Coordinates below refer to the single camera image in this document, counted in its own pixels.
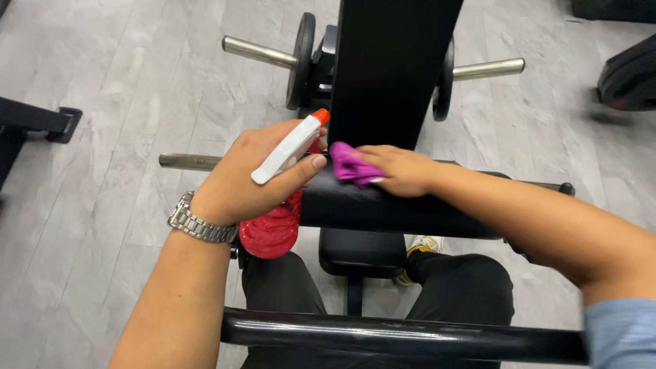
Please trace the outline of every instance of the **marble-pattern floor tile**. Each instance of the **marble-pattern floor tile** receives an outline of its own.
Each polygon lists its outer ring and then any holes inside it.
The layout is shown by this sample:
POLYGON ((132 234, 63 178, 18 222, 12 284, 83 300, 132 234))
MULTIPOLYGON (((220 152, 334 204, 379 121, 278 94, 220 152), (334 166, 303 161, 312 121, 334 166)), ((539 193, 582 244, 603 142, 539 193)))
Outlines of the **marble-pattern floor tile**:
MULTIPOLYGON (((295 118, 288 71, 225 53, 231 35, 291 53, 303 12, 315 47, 339 0, 12 0, 0 20, 0 96, 84 116, 66 145, 31 135, 0 198, 0 368, 105 367, 159 255, 165 219, 207 173, 160 168, 162 152, 222 156, 244 129, 295 118)), ((522 75, 457 82, 449 117, 428 114, 417 151, 516 179, 572 182, 577 197, 656 230, 653 113, 614 112, 590 90, 604 62, 656 25, 588 21, 568 0, 466 0, 455 64, 524 57, 522 75)), ((329 314, 346 279, 304 260, 329 314)), ((514 283, 515 326, 581 329, 581 296, 502 241, 447 238, 444 252, 499 261, 514 283)), ((367 279, 366 316, 403 318, 420 293, 367 279)), ((245 307, 230 261, 226 306, 245 307)), ((222 343, 217 368, 245 347, 222 343)), ((504 363, 503 368, 563 368, 504 363)))

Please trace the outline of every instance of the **wristwatch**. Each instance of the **wristwatch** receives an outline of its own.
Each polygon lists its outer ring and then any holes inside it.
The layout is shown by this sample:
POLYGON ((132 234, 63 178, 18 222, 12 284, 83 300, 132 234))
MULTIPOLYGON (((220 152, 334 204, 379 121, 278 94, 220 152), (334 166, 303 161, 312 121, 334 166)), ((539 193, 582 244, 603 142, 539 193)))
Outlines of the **wristwatch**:
POLYGON ((173 228, 180 229, 190 236, 207 242, 219 244, 221 242, 234 241, 237 236, 237 225, 223 227, 196 217, 189 211, 189 203, 193 197, 194 191, 189 191, 182 196, 169 218, 169 225, 173 228))

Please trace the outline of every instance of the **pink cloth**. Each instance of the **pink cloth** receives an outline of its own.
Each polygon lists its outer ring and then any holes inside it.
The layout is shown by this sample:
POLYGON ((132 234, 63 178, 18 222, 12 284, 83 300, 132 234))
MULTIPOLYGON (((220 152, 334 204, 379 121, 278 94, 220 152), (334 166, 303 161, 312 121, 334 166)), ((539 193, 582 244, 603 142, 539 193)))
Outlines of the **pink cloth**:
POLYGON ((364 189, 374 179, 385 177, 385 173, 373 165, 347 154, 348 152, 361 152, 349 144, 338 141, 330 146, 330 156, 333 159, 333 173, 340 182, 353 182, 364 189))

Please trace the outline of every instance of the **sneaker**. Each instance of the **sneaker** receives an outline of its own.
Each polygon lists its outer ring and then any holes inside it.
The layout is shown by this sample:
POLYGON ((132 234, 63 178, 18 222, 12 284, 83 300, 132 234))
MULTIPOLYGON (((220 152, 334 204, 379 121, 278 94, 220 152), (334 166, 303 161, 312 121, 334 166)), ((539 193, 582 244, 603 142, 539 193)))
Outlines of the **sneaker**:
MULTIPOLYGON (((419 252, 441 252, 442 251, 442 237, 416 235, 407 248, 407 256, 419 250, 419 252)), ((408 277, 408 274, 403 271, 400 276, 393 279, 394 283, 402 287, 409 287, 414 284, 408 277)))

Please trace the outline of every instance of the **orange nozzle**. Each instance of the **orange nozzle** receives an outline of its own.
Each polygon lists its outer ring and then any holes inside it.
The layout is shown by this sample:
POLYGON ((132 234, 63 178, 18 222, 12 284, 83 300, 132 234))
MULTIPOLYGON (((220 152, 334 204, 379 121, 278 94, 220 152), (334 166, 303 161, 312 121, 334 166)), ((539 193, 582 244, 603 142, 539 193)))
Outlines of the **orange nozzle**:
POLYGON ((330 113, 328 112, 328 110, 324 108, 317 110, 316 112, 314 112, 314 114, 312 114, 312 116, 317 118, 321 122, 322 127, 326 125, 326 123, 328 123, 328 121, 330 120, 330 113))

